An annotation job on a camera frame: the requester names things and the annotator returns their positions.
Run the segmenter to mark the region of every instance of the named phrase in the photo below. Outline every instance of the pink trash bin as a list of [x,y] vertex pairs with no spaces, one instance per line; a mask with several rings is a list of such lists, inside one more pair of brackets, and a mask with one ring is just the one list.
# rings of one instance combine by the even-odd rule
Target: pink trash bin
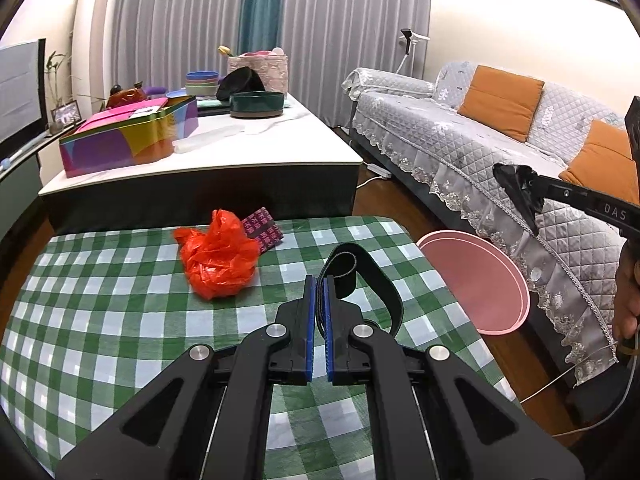
[[479,333],[507,334],[527,319],[527,283],[500,249],[477,236],[449,230],[429,233],[417,245]]

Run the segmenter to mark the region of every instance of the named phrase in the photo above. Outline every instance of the sofa armrest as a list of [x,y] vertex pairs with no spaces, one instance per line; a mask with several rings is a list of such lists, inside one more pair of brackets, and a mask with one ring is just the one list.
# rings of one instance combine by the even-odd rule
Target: sofa armrest
[[433,95],[434,86],[422,79],[362,67],[351,72],[342,83],[345,94],[352,101],[357,101],[364,92],[409,95],[423,99]]

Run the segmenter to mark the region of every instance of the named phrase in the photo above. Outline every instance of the sofa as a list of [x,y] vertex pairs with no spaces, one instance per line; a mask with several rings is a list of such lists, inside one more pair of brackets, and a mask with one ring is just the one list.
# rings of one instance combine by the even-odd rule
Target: sofa
[[518,142],[457,113],[476,68],[448,63],[435,83],[354,70],[342,84],[353,101],[351,131],[410,176],[411,189],[436,196],[519,266],[538,294],[545,322],[560,335],[561,346],[550,351],[577,365],[572,385],[580,385],[617,362],[612,299],[624,240],[606,222],[552,200],[537,218],[540,235],[534,237],[492,166],[526,164],[557,178],[580,151],[593,120],[624,129],[624,119],[594,99],[545,82],[527,142]]

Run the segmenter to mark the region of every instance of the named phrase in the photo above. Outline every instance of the blue gripper pad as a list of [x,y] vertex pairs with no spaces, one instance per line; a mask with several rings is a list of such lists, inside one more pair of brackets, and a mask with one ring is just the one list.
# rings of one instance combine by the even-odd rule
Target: blue gripper pad
[[311,278],[311,298],[309,300],[308,319],[306,320],[306,380],[311,382],[314,376],[314,335],[316,328],[316,286],[318,280]]
[[329,305],[329,287],[326,278],[322,280],[322,299],[324,300],[324,357],[326,359],[327,381],[334,380],[334,331],[331,327],[331,306]]

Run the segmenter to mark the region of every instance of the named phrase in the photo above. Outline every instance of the table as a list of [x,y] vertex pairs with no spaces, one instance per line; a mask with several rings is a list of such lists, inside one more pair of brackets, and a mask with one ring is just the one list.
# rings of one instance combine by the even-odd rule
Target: table
[[151,164],[67,178],[40,191],[56,234],[208,224],[223,208],[240,218],[266,207],[276,219],[348,216],[362,158],[292,96],[282,116],[199,118],[197,136],[247,131]]
[[[44,467],[65,453],[185,349],[237,344],[300,298],[337,243],[362,245],[404,303],[397,340],[438,342],[515,399],[494,358],[440,275],[386,218],[281,221],[283,242],[264,253],[250,285],[202,300],[188,287],[172,228],[52,238],[24,283],[0,347],[0,405]],[[358,282],[347,301],[388,328],[379,298]],[[275,386],[265,478],[373,478],[363,386],[326,381],[316,333],[313,381]]]

